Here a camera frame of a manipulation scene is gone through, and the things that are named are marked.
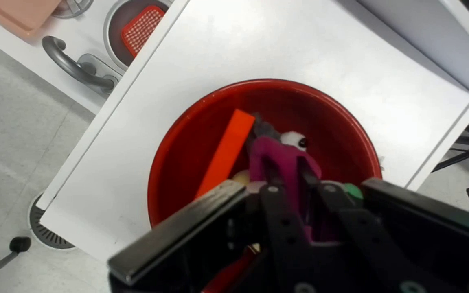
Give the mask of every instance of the orange block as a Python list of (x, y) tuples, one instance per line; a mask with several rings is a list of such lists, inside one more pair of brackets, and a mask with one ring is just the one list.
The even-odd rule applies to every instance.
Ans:
[(195, 198), (211, 190), (229, 177), (239, 151), (242, 149), (250, 130), (254, 117), (242, 110), (234, 110), (231, 120), (223, 131), (223, 136), (215, 149), (215, 154), (205, 171), (200, 188)]

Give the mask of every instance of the red strainer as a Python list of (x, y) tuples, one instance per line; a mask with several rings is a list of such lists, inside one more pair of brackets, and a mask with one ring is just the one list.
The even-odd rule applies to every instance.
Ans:
[(148, 5), (120, 29), (120, 40), (133, 57), (140, 52), (162, 16), (162, 8)]

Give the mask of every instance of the white table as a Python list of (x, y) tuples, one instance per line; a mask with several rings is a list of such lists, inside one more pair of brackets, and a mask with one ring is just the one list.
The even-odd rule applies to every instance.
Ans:
[(42, 224), (102, 260), (149, 229), (146, 179), (172, 120), (232, 81), (329, 92), (363, 123), (384, 179), (410, 188), (469, 123), (469, 89), (358, 5), (175, 0), (156, 35), (39, 201)]

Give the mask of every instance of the tiled floor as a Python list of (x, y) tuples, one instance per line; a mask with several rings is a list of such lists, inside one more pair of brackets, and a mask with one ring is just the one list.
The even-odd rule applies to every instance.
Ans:
[[(0, 258), (16, 234), (31, 234), (27, 208), (50, 182), (91, 120), (70, 102), (0, 53)], [(464, 203), (469, 161), (434, 172), (423, 193)], [(78, 249), (53, 250), (32, 242), (29, 252), (0, 271), (0, 293), (102, 293), (105, 267)]]

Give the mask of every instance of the red bowl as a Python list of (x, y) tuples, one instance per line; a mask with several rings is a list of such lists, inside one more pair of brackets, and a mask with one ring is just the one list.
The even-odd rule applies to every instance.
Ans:
[[(358, 120), (335, 99), (301, 83), (249, 79), (192, 104), (162, 138), (148, 180), (148, 214), (161, 223), (193, 200), (234, 109), (259, 112), (278, 131), (306, 135), (322, 179), (361, 182), (381, 177), (376, 151)], [(247, 169), (241, 154), (232, 172)]]

